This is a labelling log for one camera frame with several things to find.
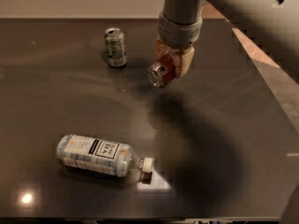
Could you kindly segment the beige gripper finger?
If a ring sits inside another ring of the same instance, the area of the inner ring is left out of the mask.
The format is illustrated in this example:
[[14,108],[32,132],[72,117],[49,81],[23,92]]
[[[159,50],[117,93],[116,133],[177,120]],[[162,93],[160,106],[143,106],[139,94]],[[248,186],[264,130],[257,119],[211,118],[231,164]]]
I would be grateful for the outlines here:
[[193,46],[189,46],[188,48],[177,52],[177,61],[176,61],[177,78],[181,78],[187,74],[192,63],[193,55],[194,55]]
[[159,36],[156,38],[155,55],[159,63],[174,64],[174,51]]

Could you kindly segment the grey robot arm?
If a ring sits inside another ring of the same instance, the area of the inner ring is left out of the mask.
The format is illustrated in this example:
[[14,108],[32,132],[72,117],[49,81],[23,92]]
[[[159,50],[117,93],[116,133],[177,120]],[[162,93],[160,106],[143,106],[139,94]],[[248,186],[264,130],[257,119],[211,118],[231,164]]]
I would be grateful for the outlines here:
[[298,0],[164,0],[160,46],[187,73],[156,105],[170,121],[175,207],[182,217],[299,224],[298,133],[230,27],[298,79]]

